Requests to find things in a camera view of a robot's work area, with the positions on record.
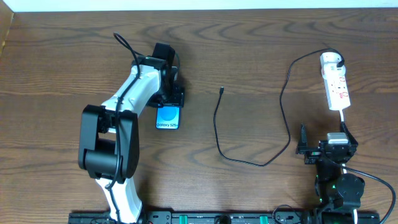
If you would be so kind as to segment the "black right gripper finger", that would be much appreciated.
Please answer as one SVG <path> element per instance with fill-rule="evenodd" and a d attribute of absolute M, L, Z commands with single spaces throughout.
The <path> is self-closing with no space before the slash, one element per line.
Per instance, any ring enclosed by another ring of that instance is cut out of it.
<path fill-rule="evenodd" d="M 355 138 L 353 137 L 353 135 L 349 132 L 349 130 L 348 130 L 348 128 L 347 128 L 347 125 L 345 124 L 344 121 L 341 121 L 341 122 L 340 122 L 340 131 L 341 131 L 342 133 L 345 133 L 345 134 L 346 134 L 346 136 L 347 136 L 348 141 L 349 141 L 350 144 L 356 144 L 356 143 L 357 143 L 357 140 L 355 140 Z"/>
<path fill-rule="evenodd" d="M 308 146 L 307 132 L 305 129 L 305 125 L 302 123 L 300 126 L 300 139 L 298 141 L 298 148 L 305 149 L 307 146 Z"/>

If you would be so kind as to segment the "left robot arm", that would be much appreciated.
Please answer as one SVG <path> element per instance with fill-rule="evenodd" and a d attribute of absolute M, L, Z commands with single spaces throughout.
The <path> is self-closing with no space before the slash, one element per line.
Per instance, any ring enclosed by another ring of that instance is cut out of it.
<path fill-rule="evenodd" d="M 120 89 L 101 105 L 87 105 L 81 115 L 78 165 L 95 179 L 110 206 L 110 219 L 137 223 L 142 201 L 134 173 L 139 162 L 138 118 L 146 106 L 184 105 L 185 89 L 176 82 L 175 50 L 157 43 L 150 56 L 134 55 Z"/>

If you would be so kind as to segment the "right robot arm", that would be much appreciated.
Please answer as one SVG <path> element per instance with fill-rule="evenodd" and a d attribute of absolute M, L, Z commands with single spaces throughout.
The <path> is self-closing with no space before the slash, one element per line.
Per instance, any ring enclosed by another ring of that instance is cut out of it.
<path fill-rule="evenodd" d="M 348 131 L 345 122 L 340 131 L 328 133 L 317 147 L 308 145 L 305 126 L 300 127 L 296 153 L 304 155 L 306 165 L 315 165 L 315 193 L 320 198 L 318 207 L 302 213 L 302 223 L 354 223 L 354 210 L 361 206 L 364 180 L 357 175 L 343 172 L 355 154 L 358 142 Z"/>

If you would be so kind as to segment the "blue Galaxy smartphone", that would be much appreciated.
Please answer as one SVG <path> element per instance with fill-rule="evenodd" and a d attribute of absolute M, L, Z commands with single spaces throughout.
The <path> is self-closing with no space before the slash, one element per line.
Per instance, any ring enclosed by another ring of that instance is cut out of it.
<path fill-rule="evenodd" d="M 157 129 L 178 129 L 180 124 L 180 108 L 165 106 L 157 109 L 156 123 Z"/>

